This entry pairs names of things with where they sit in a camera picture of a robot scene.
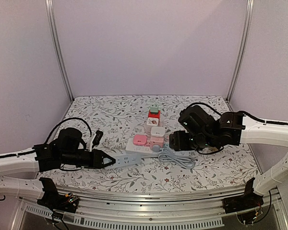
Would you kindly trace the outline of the grey-blue power strip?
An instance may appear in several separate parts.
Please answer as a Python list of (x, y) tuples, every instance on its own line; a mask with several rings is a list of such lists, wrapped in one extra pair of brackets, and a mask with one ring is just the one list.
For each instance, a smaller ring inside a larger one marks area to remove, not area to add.
[(139, 164), (141, 162), (140, 154), (123, 154), (114, 156), (116, 162), (113, 165), (107, 166), (105, 169), (121, 168)]

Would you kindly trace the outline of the pink plug adapter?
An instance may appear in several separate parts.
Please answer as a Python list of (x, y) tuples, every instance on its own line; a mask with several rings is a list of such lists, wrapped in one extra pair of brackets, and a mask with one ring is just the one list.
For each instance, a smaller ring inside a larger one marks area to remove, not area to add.
[(144, 146), (147, 143), (147, 136), (137, 134), (133, 137), (132, 142), (134, 145)]

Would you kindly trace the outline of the white square plug adapter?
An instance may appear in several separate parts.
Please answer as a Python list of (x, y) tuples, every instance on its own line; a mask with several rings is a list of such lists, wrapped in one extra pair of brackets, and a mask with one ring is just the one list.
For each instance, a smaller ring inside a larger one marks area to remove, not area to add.
[(164, 137), (165, 133), (165, 128), (160, 126), (153, 126), (150, 131), (150, 135), (153, 137)]

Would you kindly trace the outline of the white power strip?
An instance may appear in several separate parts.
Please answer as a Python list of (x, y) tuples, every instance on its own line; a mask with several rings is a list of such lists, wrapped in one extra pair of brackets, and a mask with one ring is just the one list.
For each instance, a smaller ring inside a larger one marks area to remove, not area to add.
[(147, 143), (144, 146), (135, 145), (133, 143), (133, 139), (129, 139), (125, 148), (125, 152), (127, 154), (140, 154), (142, 157), (157, 157), (158, 154), (164, 150), (164, 149), (170, 149), (168, 144), (164, 144), (163, 148), (160, 149), (160, 151), (152, 151), (150, 149), (150, 143)]

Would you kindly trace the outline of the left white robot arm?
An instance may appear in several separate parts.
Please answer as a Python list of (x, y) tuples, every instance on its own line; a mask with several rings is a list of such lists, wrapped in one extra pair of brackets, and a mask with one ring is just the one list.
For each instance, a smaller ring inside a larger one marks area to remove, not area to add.
[(75, 128), (62, 129), (52, 142), (34, 145), (20, 152), (0, 154), (0, 195), (43, 199), (51, 208), (62, 203), (54, 182), (50, 178), (12, 178), (17, 173), (40, 173), (59, 169), (63, 164), (88, 169), (103, 169), (116, 160), (94, 147), (103, 132), (97, 131), (88, 143)]

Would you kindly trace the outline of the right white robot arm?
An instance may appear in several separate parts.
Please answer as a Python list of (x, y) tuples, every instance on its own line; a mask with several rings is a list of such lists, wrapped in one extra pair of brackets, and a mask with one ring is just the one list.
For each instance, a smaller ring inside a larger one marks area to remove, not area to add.
[[(257, 118), (248, 112), (225, 112), (214, 119), (200, 103), (180, 112), (178, 122), (184, 130), (169, 135), (169, 146), (175, 151), (200, 151), (213, 147), (218, 151), (227, 145), (263, 144), (288, 148), (288, 122)], [(288, 153), (267, 172), (250, 179), (239, 205), (249, 209), (270, 189), (288, 179)]]

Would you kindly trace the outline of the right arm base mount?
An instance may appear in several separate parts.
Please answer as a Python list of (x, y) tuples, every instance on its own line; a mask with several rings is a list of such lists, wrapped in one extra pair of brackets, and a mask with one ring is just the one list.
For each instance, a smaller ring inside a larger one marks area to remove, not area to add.
[(226, 214), (255, 208), (264, 204), (263, 195), (254, 192), (253, 183), (255, 178), (251, 178), (245, 185), (242, 195), (227, 197), (222, 199), (222, 207)]

